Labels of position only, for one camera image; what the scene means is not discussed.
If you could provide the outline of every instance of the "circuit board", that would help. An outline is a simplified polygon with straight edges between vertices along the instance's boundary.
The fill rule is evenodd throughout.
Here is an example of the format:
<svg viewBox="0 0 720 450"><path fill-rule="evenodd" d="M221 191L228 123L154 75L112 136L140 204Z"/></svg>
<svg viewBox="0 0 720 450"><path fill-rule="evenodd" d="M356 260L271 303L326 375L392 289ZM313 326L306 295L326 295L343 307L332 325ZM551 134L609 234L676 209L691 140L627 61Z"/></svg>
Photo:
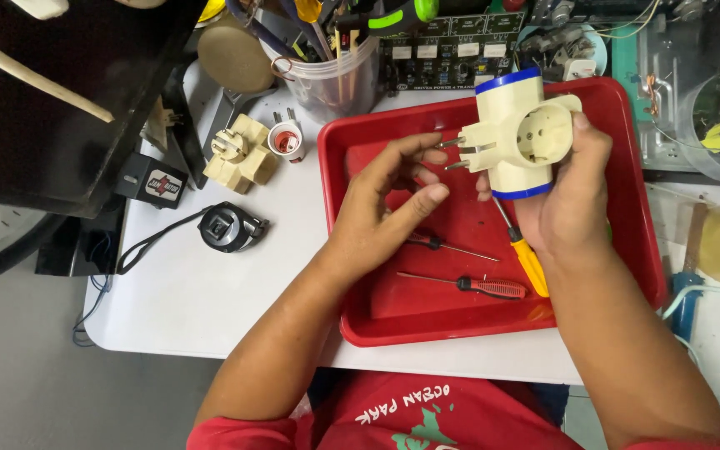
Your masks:
<svg viewBox="0 0 720 450"><path fill-rule="evenodd" d="M473 89L509 74L523 20L522 12L436 17L413 36L382 40L388 90Z"/></svg>

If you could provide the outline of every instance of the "red t-shirt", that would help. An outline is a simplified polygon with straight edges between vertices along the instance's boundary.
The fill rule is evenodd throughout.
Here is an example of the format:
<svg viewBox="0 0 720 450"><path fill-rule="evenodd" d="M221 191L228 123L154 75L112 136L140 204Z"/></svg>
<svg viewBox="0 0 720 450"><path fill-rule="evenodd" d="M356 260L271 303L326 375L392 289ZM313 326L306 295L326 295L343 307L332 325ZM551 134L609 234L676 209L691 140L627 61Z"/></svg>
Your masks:
<svg viewBox="0 0 720 450"><path fill-rule="evenodd" d="M253 422L223 417L191 432L188 450L582 450L546 421L524 383L358 372L312 414ZM720 449L647 442L630 450Z"/></svg>

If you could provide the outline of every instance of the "blue ring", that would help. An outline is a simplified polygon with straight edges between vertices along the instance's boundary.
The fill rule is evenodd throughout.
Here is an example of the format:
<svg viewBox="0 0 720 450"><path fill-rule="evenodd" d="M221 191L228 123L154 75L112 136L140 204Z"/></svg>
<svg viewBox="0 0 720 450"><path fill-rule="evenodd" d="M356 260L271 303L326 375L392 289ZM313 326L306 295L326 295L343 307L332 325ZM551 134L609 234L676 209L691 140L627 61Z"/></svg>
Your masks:
<svg viewBox="0 0 720 450"><path fill-rule="evenodd" d="M549 189L552 188L552 183L548 182L546 184L542 184L540 186L531 187L526 190L515 190L513 192L500 192L498 190L492 190L491 193L496 197L497 199L502 200L518 200L518 199L526 199L527 197L533 197L538 194L543 194L544 192L548 192Z"/></svg>
<svg viewBox="0 0 720 450"><path fill-rule="evenodd" d="M481 82L474 88L474 92L476 95L480 95L486 90L491 90L495 87L502 87L511 83L539 76L541 76L541 70L538 67L530 67L529 69L519 70L518 72L513 72L512 74L503 75L498 78L496 77L483 83Z"/></svg>

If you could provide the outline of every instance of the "plastic tray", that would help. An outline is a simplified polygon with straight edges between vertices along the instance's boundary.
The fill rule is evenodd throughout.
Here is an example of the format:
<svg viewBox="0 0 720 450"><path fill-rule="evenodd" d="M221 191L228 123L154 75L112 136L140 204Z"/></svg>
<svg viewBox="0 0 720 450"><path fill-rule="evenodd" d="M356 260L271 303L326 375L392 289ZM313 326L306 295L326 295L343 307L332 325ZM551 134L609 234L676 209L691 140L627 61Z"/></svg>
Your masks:
<svg viewBox="0 0 720 450"><path fill-rule="evenodd" d="M666 296L665 280L623 87L611 78L593 77L547 85L545 92L575 94L595 127L613 137L613 151L605 171L613 245L646 299L659 308ZM318 153L329 231L349 180L389 140L433 130L440 130L444 139L451 139L457 137L463 126L477 120L475 99L470 97L342 118L327 124L318 136ZM449 163L459 160L456 147L448 151ZM478 174L433 168L451 195L422 225L450 245L494 256L501 262L446 248L429 250L404 245L347 292L340 323L343 337L359 347L374 347L555 327L551 303L532 292L496 206L493 202L477 202ZM395 209L408 197L405 191L394 191L385 200ZM515 220L512 202L502 204ZM461 275L512 280L530 292L520 301L497 300L459 292L449 283L403 278L396 275L397 271L445 280Z"/></svg>

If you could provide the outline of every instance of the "white table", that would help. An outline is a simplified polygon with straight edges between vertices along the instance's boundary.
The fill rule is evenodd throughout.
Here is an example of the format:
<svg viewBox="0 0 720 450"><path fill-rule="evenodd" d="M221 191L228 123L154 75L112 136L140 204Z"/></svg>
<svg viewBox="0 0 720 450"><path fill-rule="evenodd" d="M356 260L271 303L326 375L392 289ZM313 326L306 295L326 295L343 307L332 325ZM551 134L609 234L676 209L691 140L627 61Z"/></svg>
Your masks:
<svg viewBox="0 0 720 450"><path fill-rule="evenodd" d="M200 78L195 64L185 77L185 91L191 112L198 120L199 138L205 142L220 90L206 75ZM470 90L403 92L398 97L385 98L375 110L470 95L473 95ZM129 201L121 249L205 206L225 200L271 220L272 229L265 239L249 251L227 255L208 248L201 241L195 228L198 221L171 231L130 273L115 278L112 290L87 320L85 327L96 344L125 352L224 358L321 247L327 237L315 146L321 126L306 117L285 89L260 99L248 114L270 127L273 111L285 116L287 107L295 109L303 127L305 145L309 147L303 162L281 163L265 187L253 187L247 195L237 195L209 181L203 190L184 192L176 210L157 210L146 203ZM148 144L143 151L156 152ZM720 203L720 188L672 188L696 195L706 190L709 199ZM660 226L663 220L675 219L655 217ZM679 270L684 246L668 240L659 242L662 251L675 262L674 269ZM97 291L89 284L86 311L96 296ZM720 295L706 294L697 312L693 343L702 359L705 376L720 394ZM336 327L325 346L322 364L581 384L557 332L557 329L548 329L357 348L345 342Z"/></svg>

